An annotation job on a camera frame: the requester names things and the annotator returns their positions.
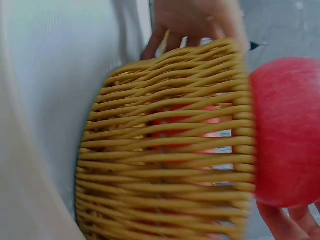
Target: woven basket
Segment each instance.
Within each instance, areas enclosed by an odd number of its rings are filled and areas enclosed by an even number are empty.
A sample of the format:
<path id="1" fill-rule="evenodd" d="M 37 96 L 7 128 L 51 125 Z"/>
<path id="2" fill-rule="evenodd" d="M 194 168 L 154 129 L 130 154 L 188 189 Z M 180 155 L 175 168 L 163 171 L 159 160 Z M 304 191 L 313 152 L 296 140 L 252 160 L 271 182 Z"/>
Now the woven basket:
<path id="1" fill-rule="evenodd" d="M 253 118 L 243 56 L 230 39 L 112 73 L 76 168 L 86 238 L 242 239 L 255 189 Z M 223 147 L 232 153 L 217 153 Z"/>

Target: finger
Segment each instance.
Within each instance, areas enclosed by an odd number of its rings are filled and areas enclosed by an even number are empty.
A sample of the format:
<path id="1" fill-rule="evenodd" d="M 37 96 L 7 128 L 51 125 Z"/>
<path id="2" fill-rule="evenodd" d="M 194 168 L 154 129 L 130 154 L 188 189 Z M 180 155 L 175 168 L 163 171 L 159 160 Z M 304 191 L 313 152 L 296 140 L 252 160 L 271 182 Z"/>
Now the finger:
<path id="1" fill-rule="evenodd" d="M 288 209 L 290 217 L 308 235 L 319 228 L 316 220 L 312 216 L 308 206 L 293 207 Z"/>
<path id="2" fill-rule="evenodd" d="M 165 53 L 170 52 L 174 49 L 178 49 L 181 46 L 182 36 L 170 32 L 168 41 L 166 42 Z"/>
<path id="3" fill-rule="evenodd" d="M 218 39 L 223 39 L 225 37 L 226 37 L 226 34 L 225 34 L 224 30 L 222 29 L 222 27 L 217 22 L 213 23 L 211 38 L 213 40 L 218 40 Z"/>
<path id="4" fill-rule="evenodd" d="M 201 38 L 197 37 L 188 37 L 188 40 L 186 41 L 186 47 L 198 47 L 200 46 Z"/>
<path id="5" fill-rule="evenodd" d="M 260 202 L 257 203 L 257 207 L 276 240 L 303 240 L 308 238 L 308 235 L 282 209 Z"/>
<path id="6" fill-rule="evenodd" d="M 244 52 L 250 49 L 243 21 L 243 13 L 237 0 L 228 0 L 223 4 L 223 13 L 218 16 L 218 21 L 228 38 L 233 38 L 240 43 Z"/>
<path id="7" fill-rule="evenodd" d="M 165 38 L 166 31 L 167 30 L 159 24 L 156 24 L 154 26 L 154 30 L 150 37 L 149 43 L 141 55 L 141 60 L 149 60 L 155 57 L 159 46 Z"/>

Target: red object inside basket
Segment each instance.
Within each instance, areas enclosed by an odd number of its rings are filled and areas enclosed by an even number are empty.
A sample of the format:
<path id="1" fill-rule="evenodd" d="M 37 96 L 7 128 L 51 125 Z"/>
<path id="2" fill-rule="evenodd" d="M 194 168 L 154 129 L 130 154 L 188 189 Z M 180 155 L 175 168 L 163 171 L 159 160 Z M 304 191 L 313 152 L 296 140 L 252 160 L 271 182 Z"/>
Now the red object inside basket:
<path id="1" fill-rule="evenodd" d="M 177 105 L 177 106 L 170 106 L 170 107 L 167 107 L 165 110 L 164 109 L 161 109 L 159 112 L 164 112 L 164 111 L 177 111 L 181 108 L 184 108 L 186 107 L 187 105 Z M 214 111 L 216 109 L 216 107 L 214 106 L 207 106 L 204 108 L 204 110 L 208 110 L 208 111 Z M 174 123 L 179 123 L 183 120 L 186 120 L 190 118 L 190 116 L 184 116 L 184 117 L 170 117 L 170 118 L 166 118 L 166 119 L 158 119 L 158 120 L 155 120 L 151 123 L 151 125 L 163 125 L 163 124 L 174 124 Z M 210 124 L 216 124 L 216 123 L 219 123 L 220 122 L 220 119 L 219 118 L 213 118 L 213 119 L 208 119 L 206 121 L 204 121 L 204 123 L 210 123 Z M 165 131 L 165 132 L 155 132 L 152 134 L 152 136 L 154 138 L 164 138 L 166 136 L 174 136 L 174 135 L 177 135 L 177 134 L 181 134 L 181 133 L 184 133 L 184 132 L 187 132 L 188 130 L 168 130 L 168 131 Z M 219 137 L 219 133 L 218 132 L 211 132 L 211 133 L 207 133 L 205 135 L 202 135 L 200 137 L 204 137 L 204 138 L 217 138 Z M 188 145 L 184 145 L 184 144 L 179 144 L 179 145 L 168 145 L 168 146 L 158 146 L 158 147 L 154 147 L 153 149 L 154 150 L 160 150 L 160 149 L 165 149 L 165 148 L 168 148 L 168 149 L 174 149 L 174 148 L 182 148 L 182 147 L 186 147 Z M 207 154 L 213 154 L 213 153 L 216 153 L 215 149 L 208 149 L 206 151 L 203 151 L 202 153 L 207 153 Z"/>
<path id="2" fill-rule="evenodd" d="M 188 105 L 176 105 L 176 106 L 169 106 L 167 107 L 166 109 L 161 109 L 159 110 L 158 112 L 165 112 L 165 111 L 178 111 L 184 107 L 186 107 Z M 214 106 L 207 106 L 207 107 L 204 107 L 203 108 L 204 110 L 208 110 L 208 111 L 214 111 L 216 109 L 216 107 Z M 166 118 L 166 119 L 158 119 L 158 120 L 155 120 L 151 123 L 152 126 L 155 126 L 155 125 L 163 125 L 163 124 L 174 124 L 174 123 L 179 123 L 183 120 L 186 120 L 188 118 L 190 118 L 191 116 L 184 116 L 184 117 L 169 117 L 169 118 Z M 204 123 L 210 123 L 210 124 L 216 124 L 216 123 L 219 123 L 220 122 L 220 119 L 219 118 L 213 118 L 213 119 L 208 119 L 206 121 L 204 121 Z M 173 137 L 177 134 L 180 134 L 180 133 L 184 133 L 184 132 L 187 132 L 188 130 L 168 130 L 168 131 L 165 131 L 165 132 L 155 132 L 152 134 L 152 137 L 154 138 L 164 138 L 166 136 L 168 137 Z M 205 135 L 202 135 L 200 137 L 204 137 L 204 138 L 216 138 L 216 137 L 219 137 L 219 133 L 218 132 L 211 132 L 211 133 L 207 133 Z M 154 150 L 161 150 L 161 149 L 174 149 L 174 148 L 182 148 L 182 147 L 186 147 L 188 145 L 186 144 L 179 144 L 179 145 L 167 145 L 167 146 L 156 146 L 156 147 L 153 147 L 152 149 Z M 201 153 L 204 153 L 204 154 L 213 154 L 213 153 L 216 153 L 216 150 L 215 149 L 208 149 L 206 151 L 203 151 Z M 169 162 L 166 162 L 167 164 L 181 164 L 183 163 L 182 161 L 169 161 Z M 202 168 L 202 170 L 204 171 L 210 171 L 211 168 L 210 167 L 204 167 Z M 201 183 L 201 185 L 203 186 L 212 186 L 212 183 Z M 182 213 L 177 213 L 177 212 L 173 212 L 173 211 L 167 211 L 167 210 L 162 210 L 161 211 L 162 213 L 164 214 L 172 214 L 172 215 L 176 215 L 176 214 L 179 214 L 179 215 L 182 215 Z M 172 227 L 172 228 L 178 228 L 178 226 L 174 226 L 174 225 L 162 225 L 162 226 L 166 226 L 166 227 Z M 213 238 L 215 239 L 217 236 L 214 235 L 214 234 L 208 234 L 208 237 L 210 238 Z"/>

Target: red apple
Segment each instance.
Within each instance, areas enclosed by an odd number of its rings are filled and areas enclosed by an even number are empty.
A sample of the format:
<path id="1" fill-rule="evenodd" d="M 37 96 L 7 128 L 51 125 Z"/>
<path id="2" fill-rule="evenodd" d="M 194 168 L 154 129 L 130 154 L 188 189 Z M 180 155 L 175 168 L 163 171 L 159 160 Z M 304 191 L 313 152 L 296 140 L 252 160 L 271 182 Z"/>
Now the red apple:
<path id="1" fill-rule="evenodd" d="M 257 200 L 283 208 L 313 203 L 320 198 L 320 60 L 278 59 L 250 81 Z"/>

